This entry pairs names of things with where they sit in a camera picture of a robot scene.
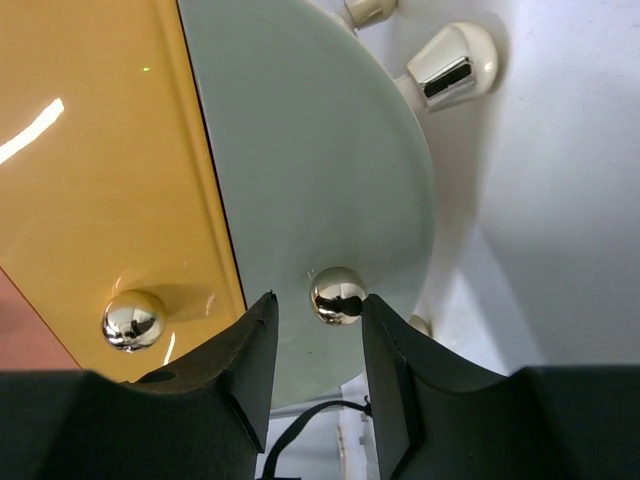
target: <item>chrome knob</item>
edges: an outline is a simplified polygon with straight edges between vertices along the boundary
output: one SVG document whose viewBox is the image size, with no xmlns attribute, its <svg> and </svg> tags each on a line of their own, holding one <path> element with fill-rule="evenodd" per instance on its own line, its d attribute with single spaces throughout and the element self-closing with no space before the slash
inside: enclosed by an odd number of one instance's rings
<svg viewBox="0 0 640 480">
<path fill-rule="evenodd" d="M 364 282 L 348 268 L 323 270 L 311 283 L 311 308 L 329 325 L 349 325 L 358 320 L 366 298 Z"/>
<path fill-rule="evenodd" d="M 102 315 L 102 333 L 113 348 L 144 350 L 158 341 L 165 325 L 164 305 L 154 295 L 128 291 L 109 302 Z"/>
</svg>

